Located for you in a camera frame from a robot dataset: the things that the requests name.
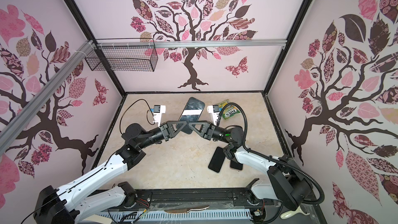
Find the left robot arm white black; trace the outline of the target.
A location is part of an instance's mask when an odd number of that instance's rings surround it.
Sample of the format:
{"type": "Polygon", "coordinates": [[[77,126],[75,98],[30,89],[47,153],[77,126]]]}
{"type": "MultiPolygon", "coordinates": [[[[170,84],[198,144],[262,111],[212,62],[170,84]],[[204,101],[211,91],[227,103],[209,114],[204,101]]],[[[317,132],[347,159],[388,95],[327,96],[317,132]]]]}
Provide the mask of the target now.
{"type": "Polygon", "coordinates": [[[124,145],[107,161],[68,184],[57,189],[48,186],[39,193],[33,212],[35,222],[77,224],[111,207],[133,207],[137,195],[128,182],[119,183],[99,194],[95,191],[138,165],[146,155],[144,148],[168,141],[186,128],[186,121],[167,121],[150,131],[146,131],[138,123],[129,125],[122,134],[124,145]]]}

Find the black phone case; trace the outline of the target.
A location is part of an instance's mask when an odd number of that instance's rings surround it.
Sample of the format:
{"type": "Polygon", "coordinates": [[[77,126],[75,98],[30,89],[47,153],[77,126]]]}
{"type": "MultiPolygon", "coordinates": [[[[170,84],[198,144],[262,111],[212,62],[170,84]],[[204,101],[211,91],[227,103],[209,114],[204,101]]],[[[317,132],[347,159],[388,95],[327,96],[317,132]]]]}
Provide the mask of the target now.
{"type": "Polygon", "coordinates": [[[188,126],[191,122],[199,121],[199,118],[205,108],[205,103],[194,97],[190,97],[182,111],[179,121],[185,121],[187,124],[182,128],[181,132],[191,134],[193,131],[188,126]]]}

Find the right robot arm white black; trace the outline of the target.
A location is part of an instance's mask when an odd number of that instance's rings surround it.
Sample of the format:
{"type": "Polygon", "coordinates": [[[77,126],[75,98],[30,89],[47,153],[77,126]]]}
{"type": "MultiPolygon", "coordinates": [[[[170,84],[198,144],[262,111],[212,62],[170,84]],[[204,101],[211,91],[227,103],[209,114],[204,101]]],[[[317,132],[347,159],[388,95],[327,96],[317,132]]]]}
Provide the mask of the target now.
{"type": "Polygon", "coordinates": [[[268,176],[261,182],[255,179],[248,185],[248,192],[256,202],[270,199],[279,201],[285,208],[295,211],[304,203],[312,191],[309,180],[296,172],[294,163],[288,162],[287,156],[275,158],[263,155],[243,147],[244,129],[239,126],[222,128],[208,121],[191,122],[188,127],[206,140],[221,141],[227,144],[222,149],[229,160],[249,166],[268,176]]]}

